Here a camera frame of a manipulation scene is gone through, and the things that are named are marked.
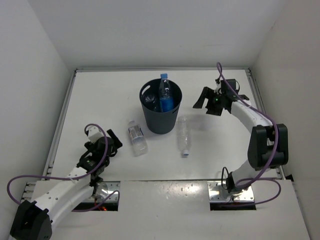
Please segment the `clear bottle white grey label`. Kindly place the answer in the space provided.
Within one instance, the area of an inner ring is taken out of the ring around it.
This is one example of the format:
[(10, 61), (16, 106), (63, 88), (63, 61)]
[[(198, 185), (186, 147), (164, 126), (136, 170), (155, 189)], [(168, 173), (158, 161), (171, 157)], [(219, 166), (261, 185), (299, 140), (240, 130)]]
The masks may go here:
[(136, 157), (148, 152), (148, 145), (140, 125), (134, 120), (128, 122), (128, 133), (132, 143), (132, 149)]

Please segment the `clear crushed bottle blue cap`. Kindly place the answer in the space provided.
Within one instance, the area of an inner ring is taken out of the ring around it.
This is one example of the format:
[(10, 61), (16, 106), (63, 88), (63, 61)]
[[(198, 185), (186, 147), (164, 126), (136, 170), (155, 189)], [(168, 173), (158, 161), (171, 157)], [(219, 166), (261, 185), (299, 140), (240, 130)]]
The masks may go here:
[(178, 148), (183, 158), (190, 155), (191, 149), (191, 127), (186, 116), (180, 116), (177, 121), (177, 141)]

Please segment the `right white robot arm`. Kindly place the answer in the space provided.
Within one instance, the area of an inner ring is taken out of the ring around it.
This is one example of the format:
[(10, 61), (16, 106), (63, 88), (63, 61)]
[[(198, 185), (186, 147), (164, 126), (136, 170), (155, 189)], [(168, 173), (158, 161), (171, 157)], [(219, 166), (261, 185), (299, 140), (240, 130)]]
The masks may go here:
[(239, 93), (235, 79), (218, 80), (216, 89), (204, 87), (193, 108), (205, 107), (207, 114), (221, 116), (224, 110), (236, 117), (250, 133), (246, 161), (228, 173), (225, 186), (230, 193), (246, 189), (264, 172), (289, 161), (288, 128), (275, 124)]

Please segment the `blue label bottle white cap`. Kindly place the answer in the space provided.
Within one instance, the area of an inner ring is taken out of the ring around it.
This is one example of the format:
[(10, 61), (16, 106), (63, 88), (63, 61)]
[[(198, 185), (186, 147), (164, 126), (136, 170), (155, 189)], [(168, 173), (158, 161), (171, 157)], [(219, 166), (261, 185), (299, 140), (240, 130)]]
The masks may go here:
[(159, 98), (154, 93), (144, 93), (142, 103), (150, 111), (158, 113), (161, 111)]

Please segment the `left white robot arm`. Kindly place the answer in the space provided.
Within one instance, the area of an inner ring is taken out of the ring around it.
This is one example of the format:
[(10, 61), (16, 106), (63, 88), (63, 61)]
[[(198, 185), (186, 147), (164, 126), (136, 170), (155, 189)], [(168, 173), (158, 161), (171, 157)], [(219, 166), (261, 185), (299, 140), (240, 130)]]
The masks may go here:
[(118, 149), (123, 146), (119, 138), (109, 129), (103, 131), (98, 125), (87, 125), (84, 129), (88, 142), (86, 152), (66, 177), (59, 177), (53, 188), (33, 201), (19, 204), (10, 236), (16, 240), (48, 240), (54, 229), (69, 213), (90, 197), (95, 199), (90, 211), (102, 208), (106, 202), (119, 205), (120, 188), (108, 187), (100, 174), (110, 163)]

